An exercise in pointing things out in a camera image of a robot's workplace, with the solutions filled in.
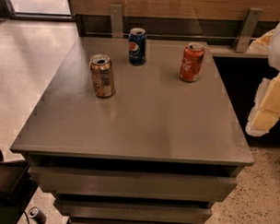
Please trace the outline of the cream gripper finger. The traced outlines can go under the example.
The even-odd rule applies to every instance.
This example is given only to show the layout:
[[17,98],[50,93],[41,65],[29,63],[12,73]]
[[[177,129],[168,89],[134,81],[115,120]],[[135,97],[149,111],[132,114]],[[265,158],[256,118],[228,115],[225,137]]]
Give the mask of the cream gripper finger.
[[273,79],[264,77],[260,83],[254,106],[245,131],[248,136],[263,136],[280,120],[280,72]]
[[248,50],[250,52],[267,52],[273,34],[274,34],[273,30],[267,31],[262,35],[262,37],[252,42]]

